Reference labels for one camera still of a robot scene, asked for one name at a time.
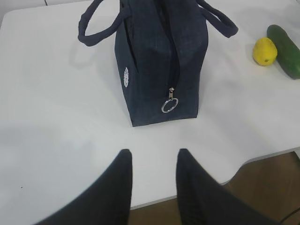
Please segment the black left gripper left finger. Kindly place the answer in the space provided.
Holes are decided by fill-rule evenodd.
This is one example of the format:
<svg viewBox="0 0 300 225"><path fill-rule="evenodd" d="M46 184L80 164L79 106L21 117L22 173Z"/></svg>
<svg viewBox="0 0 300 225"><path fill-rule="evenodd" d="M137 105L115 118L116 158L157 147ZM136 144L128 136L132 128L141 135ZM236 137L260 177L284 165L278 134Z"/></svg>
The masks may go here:
<svg viewBox="0 0 300 225"><path fill-rule="evenodd" d="M121 150L103 174L41 225L126 225L133 183L132 154Z"/></svg>

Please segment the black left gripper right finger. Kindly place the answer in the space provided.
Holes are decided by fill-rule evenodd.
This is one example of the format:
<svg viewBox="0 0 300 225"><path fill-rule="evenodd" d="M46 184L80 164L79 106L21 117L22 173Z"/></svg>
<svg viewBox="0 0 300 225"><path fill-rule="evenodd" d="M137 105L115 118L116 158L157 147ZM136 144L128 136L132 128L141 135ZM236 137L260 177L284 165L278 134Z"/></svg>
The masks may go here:
<svg viewBox="0 0 300 225"><path fill-rule="evenodd" d="M184 225L275 225L217 183L187 149L176 165L177 202Z"/></svg>

